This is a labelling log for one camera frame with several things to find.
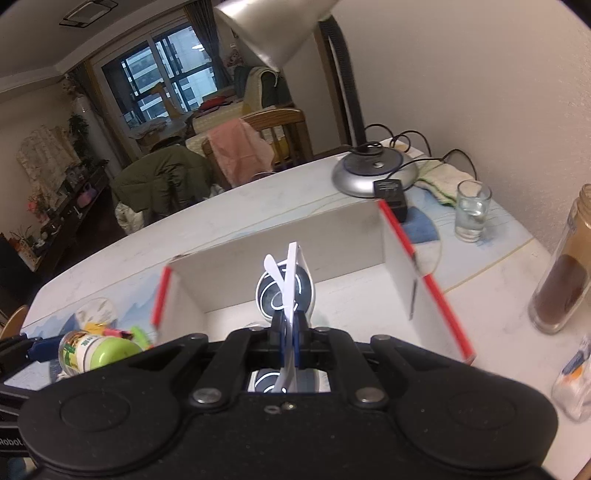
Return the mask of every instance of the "pink towel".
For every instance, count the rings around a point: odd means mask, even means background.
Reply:
[[[257,173],[271,170],[273,148],[241,118],[207,132],[217,164],[232,187],[248,183]]]

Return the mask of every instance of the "green jacket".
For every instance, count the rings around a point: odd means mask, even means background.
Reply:
[[[209,162],[180,145],[157,150],[132,163],[111,181],[113,201],[143,212],[146,224],[208,198]]]

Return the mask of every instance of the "blue cloth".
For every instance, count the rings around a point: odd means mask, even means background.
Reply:
[[[9,458],[7,466],[8,480],[22,480],[27,476],[27,465],[24,458]]]
[[[412,244],[423,244],[439,240],[439,234],[431,219],[416,207],[409,207],[404,232]]]

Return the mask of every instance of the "red cushion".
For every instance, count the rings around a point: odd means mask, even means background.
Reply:
[[[205,102],[203,102],[199,106],[199,111],[204,112],[205,110],[209,110],[210,108],[213,108],[215,106],[220,106],[226,102],[227,102],[226,97],[224,97],[223,95],[220,95],[220,96],[217,96],[214,98],[210,98],[209,100],[206,100]]]

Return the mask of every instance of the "window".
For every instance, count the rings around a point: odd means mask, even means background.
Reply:
[[[109,88],[130,128],[168,116],[160,82],[177,108],[190,112],[216,91],[211,59],[190,25],[181,25],[127,51],[102,67]]]
[[[156,48],[185,111],[195,110],[204,96],[216,91],[212,61],[193,27],[167,32],[157,39]]]

